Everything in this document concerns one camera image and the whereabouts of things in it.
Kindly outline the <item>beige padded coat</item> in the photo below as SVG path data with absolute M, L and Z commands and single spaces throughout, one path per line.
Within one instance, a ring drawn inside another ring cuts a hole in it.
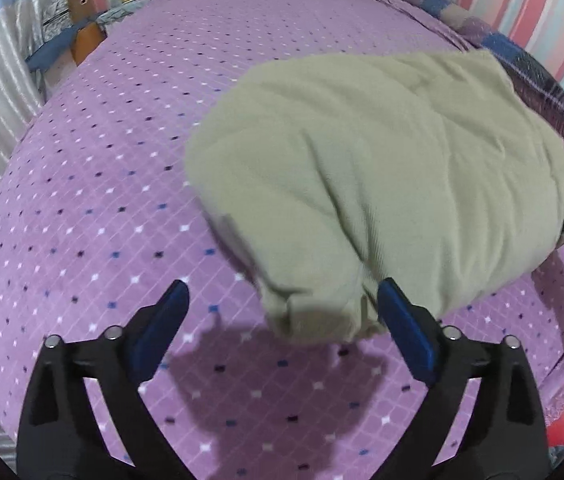
M 564 140 L 485 50 L 255 66 L 190 135 L 185 173 L 293 344 L 378 334 L 385 278 L 431 314 L 464 307 L 564 226 Z

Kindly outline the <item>purple diamond-pattern bed sheet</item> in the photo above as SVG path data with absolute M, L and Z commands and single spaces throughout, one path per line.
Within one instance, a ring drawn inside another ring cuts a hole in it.
M 300 350 L 211 236 L 184 145 L 251 66 L 465 44 L 378 0 L 152 0 L 36 115 L 0 183 L 0 424 L 18 429 L 43 339 L 90 339 L 174 280 L 192 304 L 140 394 L 201 479 L 367 479 L 424 387 L 382 336 Z

